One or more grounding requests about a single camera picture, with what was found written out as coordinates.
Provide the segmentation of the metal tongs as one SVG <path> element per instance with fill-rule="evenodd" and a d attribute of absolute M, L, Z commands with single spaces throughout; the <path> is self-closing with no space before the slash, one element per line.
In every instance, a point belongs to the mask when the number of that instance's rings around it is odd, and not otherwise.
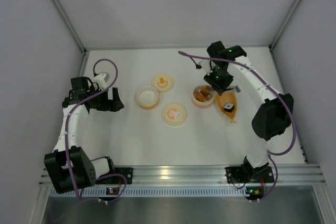
<path fill-rule="evenodd" d="M 205 86 L 205 88 L 209 91 L 209 92 L 218 92 L 215 88 L 211 87 L 211 86 Z M 231 91 L 234 93 L 239 93 L 241 92 L 241 89 L 239 88 L 239 86 L 229 86 L 226 89 L 224 89 L 222 91 L 222 93 L 227 92 L 227 91 Z"/>

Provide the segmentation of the cream lid pink handle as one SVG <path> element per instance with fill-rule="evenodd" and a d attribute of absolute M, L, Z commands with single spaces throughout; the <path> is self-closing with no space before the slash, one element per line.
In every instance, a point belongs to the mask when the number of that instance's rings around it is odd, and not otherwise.
<path fill-rule="evenodd" d="M 168 104 L 162 111 L 163 121 L 170 126 L 179 126 L 186 120 L 186 109 L 177 103 Z"/>

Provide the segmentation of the black white sushi roll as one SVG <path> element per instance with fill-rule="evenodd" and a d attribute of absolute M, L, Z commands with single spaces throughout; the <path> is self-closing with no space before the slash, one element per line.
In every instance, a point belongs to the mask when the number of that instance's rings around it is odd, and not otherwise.
<path fill-rule="evenodd" d="M 223 108 L 226 112 L 232 112 L 235 109 L 235 105 L 233 103 L 226 103 Z"/>

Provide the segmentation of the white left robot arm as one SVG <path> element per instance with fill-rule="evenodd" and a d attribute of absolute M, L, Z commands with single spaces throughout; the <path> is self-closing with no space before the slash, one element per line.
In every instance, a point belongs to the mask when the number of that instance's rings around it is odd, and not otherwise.
<path fill-rule="evenodd" d="M 47 173 L 59 194 L 91 187 L 101 176 L 116 171 L 109 156 L 90 159 L 80 145 L 91 110 L 118 112 L 124 108 L 118 89 L 108 85 L 108 80 L 106 72 L 94 74 L 93 79 L 71 79 L 71 90 L 62 102 L 63 122 L 57 144 L 44 157 Z"/>

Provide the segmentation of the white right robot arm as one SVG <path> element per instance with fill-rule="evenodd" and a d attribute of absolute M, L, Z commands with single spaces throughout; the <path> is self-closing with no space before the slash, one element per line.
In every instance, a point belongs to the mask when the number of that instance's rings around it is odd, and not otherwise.
<path fill-rule="evenodd" d="M 206 49 L 210 71 L 204 80 L 222 97 L 232 91 L 232 82 L 249 95 L 257 112 L 251 126 L 259 141 L 252 145 L 241 164 L 238 176 L 231 175 L 231 183 L 254 182 L 266 176 L 269 168 L 267 142 L 281 135 L 288 127 L 295 128 L 293 121 L 294 100 L 291 94 L 282 94 L 268 84 L 251 64 L 247 52 L 239 45 L 226 48 L 221 41 Z"/>

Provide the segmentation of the orange fried food piece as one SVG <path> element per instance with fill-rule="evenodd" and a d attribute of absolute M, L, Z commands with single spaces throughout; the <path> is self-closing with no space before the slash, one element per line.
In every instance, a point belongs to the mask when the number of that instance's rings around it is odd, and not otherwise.
<path fill-rule="evenodd" d="M 205 97 L 199 91 L 195 92 L 195 99 L 199 102 L 205 101 Z"/>
<path fill-rule="evenodd" d="M 200 93 L 202 94 L 202 96 L 206 101 L 208 101 L 211 97 L 211 92 L 207 87 L 201 88 Z"/>

